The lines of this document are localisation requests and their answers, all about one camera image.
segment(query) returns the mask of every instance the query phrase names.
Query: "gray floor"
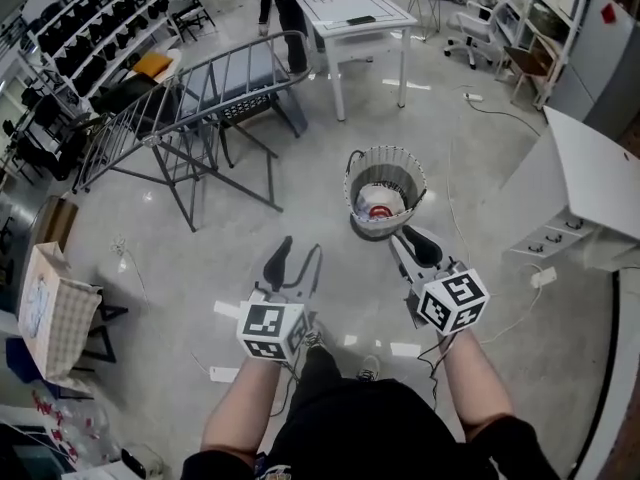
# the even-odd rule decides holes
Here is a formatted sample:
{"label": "gray floor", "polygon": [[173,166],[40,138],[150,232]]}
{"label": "gray floor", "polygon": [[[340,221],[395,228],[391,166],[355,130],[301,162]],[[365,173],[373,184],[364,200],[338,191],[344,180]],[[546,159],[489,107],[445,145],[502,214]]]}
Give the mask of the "gray floor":
{"label": "gray floor", "polygon": [[[214,16],[218,31],[203,30],[192,55],[255,37],[258,0],[242,3]],[[233,8],[234,3],[226,5]],[[460,9],[442,4],[444,17]],[[349,227],[342,183],[354,149],[393,144],[411,151],[424,168],[429,188],[412,223],[454,241],[459,257],[466,260],[447,199],[453,143],[452,204],[471,264],[494,294],[475,327],[476,335],[489,340],[527,310],[535,296],[528,284],[534,269],[501,258],[478,209],[537,137],[515,119],[474,111],[462,93],[482,94],[483,109],[511,112],[539,131],[544,119],[528,103],[532,96],[526,90],[519,106],[509,104],[512,87],[494,81],[484,62],[479,61],[474,72],[463,55],[445,58],[446,35],[444,27],[427,44],[413,41],[413,86],[404,109],[396,105],[393,85],[399,59],[390,54],[373,63],[341,66],[345,123],[336,121],[330,82],[326,73],[319,73],[296,88],[309,120],[299,140],[272,114],[249,125],[280,155],[274,178],[282,214],[211,177],[199,184],[195,234],[169,191],[153,183],[109,173],[90,194],[77,197],[80,212],[67,246],[68,259],[79,277],[106,287],[110,302],[131,307],[129,315],[111,326],[118,364],[99,369],[112,423],[123,441],[149,444],[179,476],[182,461],[198,449],[207,414],[228,387],[212,383],[191,354],[207,369],[241,364],[244,354],[236,342],[235,320],[214,313],[214,303],[237,305],[247,297],[251,269],[268,246],[287,234],[293,235],[296,250],[306,251],[316,242],[323,247],[324,264],[311,309],[331,335],[344,374],[353,375],[364,355],[376,353],[383,377],[405,380],[433,402],[425,364],[394,356],[390,343],[419,344],[425,350],[435,344],[435,334],[429,328],[414,328],[403,303],[407,286],[388,246],[362,242]],[[266,193],[262,153],[233,132],[229,138],[238,163],[230,175]],[[135,257],[148,308],[130,258],[123,261],[110,251],[117,235],[126,239]],[[552,465],[566,476],[586,436],[603,378],[611,282],[603,272],[583,270],[571,255],[548,264],[557,269],[558,281],[545,287],[526,320],[485,350],[518,414],[534,425]],[[276,406],[287,378],[283,373]],[[442,372],[439,378],[438,414],[460,437]],[[265,449],[282,422],[282,417],[271,421]]]}

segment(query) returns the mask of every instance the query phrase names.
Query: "basket on shelf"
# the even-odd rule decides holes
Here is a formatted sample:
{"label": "basket on shelf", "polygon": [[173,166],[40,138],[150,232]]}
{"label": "basket on shelf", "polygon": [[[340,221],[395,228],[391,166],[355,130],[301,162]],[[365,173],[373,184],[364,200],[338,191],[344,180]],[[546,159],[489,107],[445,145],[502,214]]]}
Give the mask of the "basket on shelf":
{"label": "basket on shelf", "polygon": [[[359,215],[356,201],[365,185],[379,184],[397,191],[405,210],[390,217]],[[389,237],[413,215],[427,192],[427,181],[418,160],[406,149],[376,146],[351,153],[344,177],[344,197],[351,212],[351,227],[364,240]]]}

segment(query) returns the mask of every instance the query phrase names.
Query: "orange cushion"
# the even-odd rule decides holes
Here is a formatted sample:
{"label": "orange cushion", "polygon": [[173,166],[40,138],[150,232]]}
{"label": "orange cushion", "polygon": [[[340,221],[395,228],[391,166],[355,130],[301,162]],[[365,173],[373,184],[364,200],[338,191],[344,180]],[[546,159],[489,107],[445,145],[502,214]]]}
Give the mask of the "orange cushion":
{"label": "orange cushion", "polygon": [[145,75],[153,78],[157,76],[158,73],[162,73],[167,69],[171,62],[173,62],[171,57],[166,57],[165,55],[156,52],[147,52],[138,62],[136,62],[135,66],[133,66],[133,70],[136,73],[144,73]]}

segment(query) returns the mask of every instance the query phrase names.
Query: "black t-shirt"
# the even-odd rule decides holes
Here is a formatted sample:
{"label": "black t-shirt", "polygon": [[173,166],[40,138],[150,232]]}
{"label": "black t-shirt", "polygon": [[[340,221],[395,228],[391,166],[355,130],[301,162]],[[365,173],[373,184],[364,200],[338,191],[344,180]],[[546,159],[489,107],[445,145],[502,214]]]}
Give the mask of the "black t-shirt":
{"label": "black t-shirt", "polygon": [[490,458],[509,480],[558,479],[528,423],[505,417],[472,443],[456,443],[413,390],[385,380],[340,387],[300,407],[258,472],[227,453],[205,451],[185,461],[182,480],[493,480]]}

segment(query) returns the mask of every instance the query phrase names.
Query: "shelving unit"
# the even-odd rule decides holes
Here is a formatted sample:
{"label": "shelving unit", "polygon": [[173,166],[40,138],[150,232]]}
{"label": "shelving unit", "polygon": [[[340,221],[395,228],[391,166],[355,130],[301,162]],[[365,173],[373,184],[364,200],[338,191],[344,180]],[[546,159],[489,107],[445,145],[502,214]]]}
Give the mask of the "shelving unit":
{"label": "shelving unit", "polygon": [[[523,6],[520,7],[519,2],[510,2],[507,8],[502,11],[502,15],[498,16],[498,29],[504,34],[507,43],[510,46],[531,48],[536,40],[542,45],[544,50],[554,60],[551,73],[546,79],[540,78],[535,81],[536,88],[538,89],[538,98],[535,105],[539,109],[546,103],[551,96],[553,87],[555,86],[562,69],[568,62],[569,53],[571,47],[579,32],[580,22],[584,15],[584,11],[587,5],[587,0],[577,0],[574,6],[573,16],[568,16],[559,7],[557,0],[523,0]],[[558,27],[566,27],[566,36],[564,40],[558,40],[558,38],[551,38],[548,35],[543,34],[538,27],[534,24],[532,19],[532,8],[534,5],[543,5],[549,9],[560,20]],[[511,17],[507,17],[504,13],[509,13]],[[518,26],[515,33],[505,23],[504,18],[509,20],[517,20]]]}
{"label": "shelving unit", "polygon": [[[71,2],[69,2],[58,14],[56,14],[56,16],[53,17],[53,19],[51,19],[51,21],[45,24],[38,32],[36,32],[35,34],[32,32],[29,32],[28,33],[29,37],[37,44],[38,36],[42,35],[51,26],[55,25],[62,16],[64,16],[68,12],[71,12],[74,6],[76,6],[78,3],[81,3],[82,1],[83,0],[72,0]],[[49,55],[45,52],[42,52],[43,60],[46,61],[46,64],[48,64],[48,68],[53,69],[57,72],[58,69],[55,63],[55,59],[63,55],[65,53],[65,48],[73,45],[78,37],[83,35],[86,36],[86,33],[89,27],[91,26],[91,24],[101,20],[101,17],[103,14],[105,13],[112,14],[113,6],[116,3],[121,1],[123,0],[110,0],[104,3],[104,5],[101,5],[100,8],[95,12],[95,14],[91,18],[89,18],[69,39],[67,39],[64,42],[64,44],[62,44],[62,46],[60,46],[60,48],[58,48],[58,50],[53,55]],[[148,12],[149,8],[152,5],[156,4],[158,1],[159,0],[147,0],[142,6],[138,7],[131,16],[129,16],[125,21],[119,24],[113,31],[111,31],[111,33],[107,37],[102,38],[100,42],[98,42],[95,45],[92,51],[87,55],[84,61],[78,66],[78,68],[74,71],[74,73],[71,76],[67,77],[67,76],[60,75],[60,78],[64,82],[64,86],[68,87],[79,98],[81,102],[81,106],[85,110],[89,110],[91,108],[91,103],[89,101],[89,98],[98,91],[98,89],[102,86],[102,84],[104,84],[109,80],[109,78],[113,75],[113,73],[122,65],[122,63],[132,53],[134,53],[137,49],[139,49],[143,45],[143,43],[147,39],[149,39],[154,32],[158,31],[158,29],[160,29],[163,25],[170,26],[175,32],[175,34],[178,35],[179,37],[175,24],[173,24],[173,21],[169,18],[169,16],[166,13],[162,13],[160,17],[158,17],[156,20],[151,20],[148,15],[145,15],[145,13]],[[111,43],[116,39],[116,34],[128,33],[127,25],[131,24],[136,18],[142,15],[145,15],[147,22],[149,22],[147,25],[147,28],[139,30],[137,35],[128,42],[125,48],[117,52],[116,57],[113,60],[107,61],[107,67],[105,71],[98,78],[98,80],[96,80],[96,82],[91,86],[91,89],[89,90],[89,92],[84,96],[80,96],[75,87],[74,80],[80,76],[83,70],[87,67],[87,65],[91,62],[91,60],[96,55],[104,57],[103,49],[105,48],[105,46],[107,46],[109,43]]]}

